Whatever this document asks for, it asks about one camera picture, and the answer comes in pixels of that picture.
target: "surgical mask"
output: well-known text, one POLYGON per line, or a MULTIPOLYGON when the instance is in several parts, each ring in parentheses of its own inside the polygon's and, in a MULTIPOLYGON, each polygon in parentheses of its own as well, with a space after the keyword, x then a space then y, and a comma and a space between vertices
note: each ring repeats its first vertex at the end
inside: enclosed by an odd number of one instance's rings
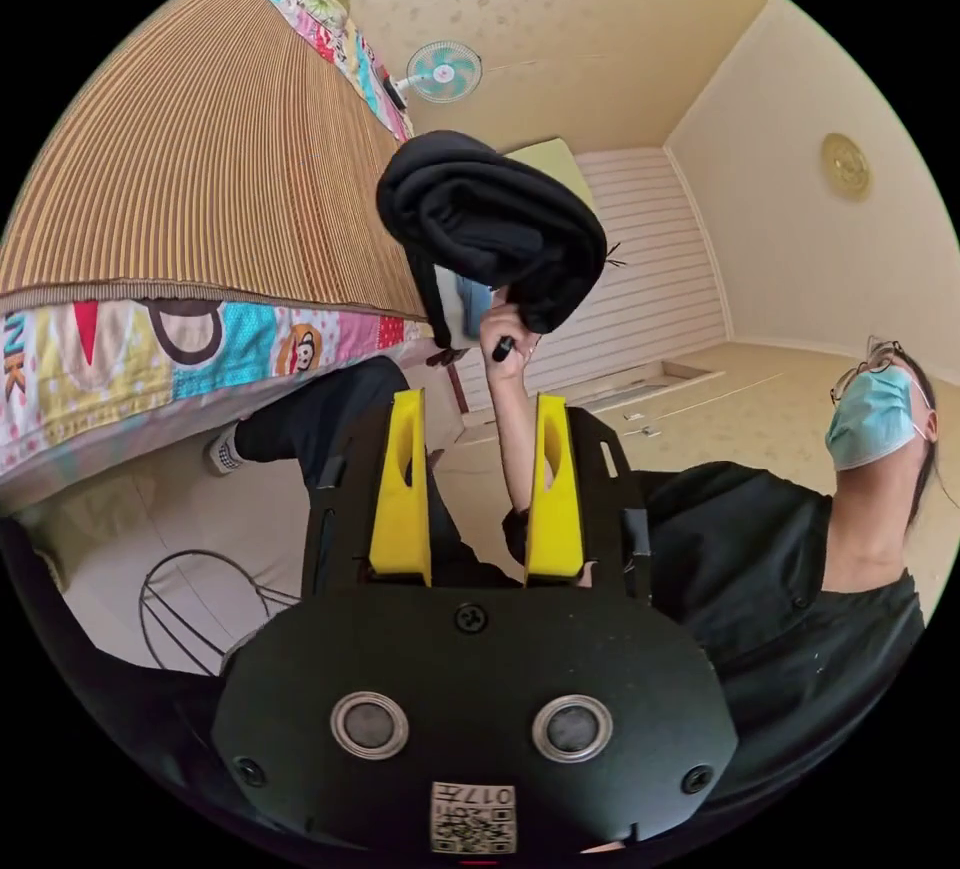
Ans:
POLYGON ((857 469, 902 449, 919 433, 910 404, 910 375, 899 366, 861 372, 837 403, 826 443, 834 466, 857 469))

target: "folded black fabric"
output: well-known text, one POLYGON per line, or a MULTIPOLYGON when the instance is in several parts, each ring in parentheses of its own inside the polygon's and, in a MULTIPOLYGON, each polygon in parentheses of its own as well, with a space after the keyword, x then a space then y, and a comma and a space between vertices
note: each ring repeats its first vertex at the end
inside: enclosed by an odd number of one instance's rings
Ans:
POLYGON ((434 266, 509 286, 527 328, 547 333, 583 302, 607 255, 603 228, 579 196, 459 132, 404 143, 380 177, 377 210, 406 250, 441 348, 450 333, 434 266))

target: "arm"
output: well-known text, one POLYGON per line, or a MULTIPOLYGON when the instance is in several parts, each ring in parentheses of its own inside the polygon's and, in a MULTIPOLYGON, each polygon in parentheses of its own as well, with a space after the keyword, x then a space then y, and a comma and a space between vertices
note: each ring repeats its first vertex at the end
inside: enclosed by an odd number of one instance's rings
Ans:
POLYGON ((527 397, 523 371, 539 340, 520 321, 517 307, 504 305, 498 294, 494 307, 480 323, 480 346, 497 421, 503 477, 517 513, 530 508, 533 494, 536 410, 527 397), (511 336, 514 348, 503 362, 494 362, 492 353, 502 336, 511 336))

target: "foot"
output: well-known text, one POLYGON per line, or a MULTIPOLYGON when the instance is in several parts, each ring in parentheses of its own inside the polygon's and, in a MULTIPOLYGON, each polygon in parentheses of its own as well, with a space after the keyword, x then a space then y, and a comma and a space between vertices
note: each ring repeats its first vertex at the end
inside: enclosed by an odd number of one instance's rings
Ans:
POLYGON ((215 476, 229 476, 244 463, 234 441, 236 431, 236 423, 227 426, 204 451, 204 462, 215 476))

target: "sticker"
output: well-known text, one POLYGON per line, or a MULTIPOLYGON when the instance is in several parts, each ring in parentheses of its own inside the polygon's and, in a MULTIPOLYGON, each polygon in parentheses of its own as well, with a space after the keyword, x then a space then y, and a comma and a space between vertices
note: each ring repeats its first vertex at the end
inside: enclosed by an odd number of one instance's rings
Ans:
POLYGON ((513 786, 435 782, 430 801, 433 852, 495 855, 517 851, 513 786))

